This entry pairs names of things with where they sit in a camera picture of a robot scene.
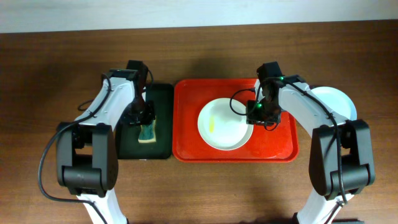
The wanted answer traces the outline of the green and yellow sponge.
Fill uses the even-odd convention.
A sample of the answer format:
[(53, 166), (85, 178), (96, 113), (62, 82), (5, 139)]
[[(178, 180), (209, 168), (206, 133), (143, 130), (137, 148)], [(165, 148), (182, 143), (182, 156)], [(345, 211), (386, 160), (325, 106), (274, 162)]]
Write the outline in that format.
[(156, 142), (155, 125), (156, 120), (152, 120), (149, 124), (141, 125), (141, 131), (138, 137), (138, 142), (140, 144)]

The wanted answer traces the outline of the white plate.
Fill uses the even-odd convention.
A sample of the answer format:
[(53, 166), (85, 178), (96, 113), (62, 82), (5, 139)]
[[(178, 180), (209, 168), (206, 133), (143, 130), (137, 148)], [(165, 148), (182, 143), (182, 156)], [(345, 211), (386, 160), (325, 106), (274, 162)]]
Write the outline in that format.
[(219, 151), (233, 151), (244, 146), (254, 126), (247, 124), (246, 106), (237, 100), (217, 98), (207, 103), (197, 119), (201, 138)]

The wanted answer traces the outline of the light blue plate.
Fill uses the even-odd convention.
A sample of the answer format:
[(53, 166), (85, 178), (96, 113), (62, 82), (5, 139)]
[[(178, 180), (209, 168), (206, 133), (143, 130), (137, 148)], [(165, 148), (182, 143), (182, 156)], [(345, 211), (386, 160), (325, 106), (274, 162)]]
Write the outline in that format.
[(321, 86), (313, 88), (312, 92), (333, 111), (349, 120), (357, 120), (357, 110), (353, 101), (341, 90), (329, 86)]

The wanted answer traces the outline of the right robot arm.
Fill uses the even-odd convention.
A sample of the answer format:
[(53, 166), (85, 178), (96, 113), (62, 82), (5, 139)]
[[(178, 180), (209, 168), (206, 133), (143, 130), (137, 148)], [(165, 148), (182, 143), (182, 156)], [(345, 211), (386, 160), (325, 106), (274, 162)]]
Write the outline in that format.
[(302, 77), (283, 75), (277, 62), (261, 65), (256, 73), (256, 98), (247, 103), (247, 124), (273, 131), (286, 111), (312, 139), (308, 173), (313, 189), (290, 222), (331, 223), (348, 200), (375, 181), (369, 125), (336, 112)]

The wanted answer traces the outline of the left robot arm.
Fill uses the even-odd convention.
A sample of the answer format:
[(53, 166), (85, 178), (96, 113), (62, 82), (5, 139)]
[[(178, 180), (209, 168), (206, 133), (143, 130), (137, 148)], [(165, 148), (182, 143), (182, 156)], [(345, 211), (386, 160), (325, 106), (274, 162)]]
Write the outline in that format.
[(137, 60), (105, 73), (91, 105), (72, 123), (61, 123), (56, 138), (57, 179), (84, 203), (93, 223), (127, 223), (114, 186), (118, 153), (113, 132), (122, 121), (139, 126), (139, 143), (155, 142), (155, 112), (146, 101), (150, 71)]

